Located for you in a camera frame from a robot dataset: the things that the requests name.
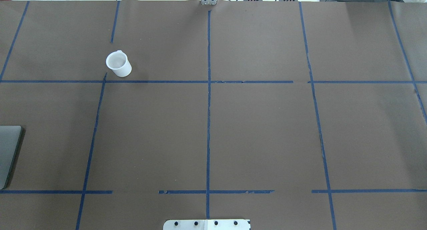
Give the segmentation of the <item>white plastic cup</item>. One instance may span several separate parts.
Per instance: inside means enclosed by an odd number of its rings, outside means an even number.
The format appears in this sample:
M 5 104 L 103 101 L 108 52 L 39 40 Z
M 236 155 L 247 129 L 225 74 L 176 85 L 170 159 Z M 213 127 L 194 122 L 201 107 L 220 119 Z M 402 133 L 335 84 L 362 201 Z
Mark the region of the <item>white plastic cup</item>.
M 120 78 L 124 78 L 130 75 L 132 71 L 132 66 L 128 60 L 127 55 L 121 50 L 110 53 L 107 56 L 105 63 L 107 67 Z

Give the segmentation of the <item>grey closed laptop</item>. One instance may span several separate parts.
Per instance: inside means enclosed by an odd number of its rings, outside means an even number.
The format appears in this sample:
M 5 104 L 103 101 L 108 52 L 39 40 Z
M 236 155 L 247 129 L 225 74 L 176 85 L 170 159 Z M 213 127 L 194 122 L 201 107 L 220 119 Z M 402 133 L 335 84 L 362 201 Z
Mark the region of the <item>grey closed laptop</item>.
M 12 172 L 22 134 L 21 126 L 0 127 L 0 189 L 5 189 Z

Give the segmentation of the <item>white metal base plate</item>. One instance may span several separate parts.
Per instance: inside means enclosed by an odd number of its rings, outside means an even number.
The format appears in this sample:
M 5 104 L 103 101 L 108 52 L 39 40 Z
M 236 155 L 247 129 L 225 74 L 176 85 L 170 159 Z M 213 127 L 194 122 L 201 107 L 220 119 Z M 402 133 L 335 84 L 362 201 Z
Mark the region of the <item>white metal base plate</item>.
M 247 219 L 189 219 L 167 220 L 163 230 L 250 230 Z

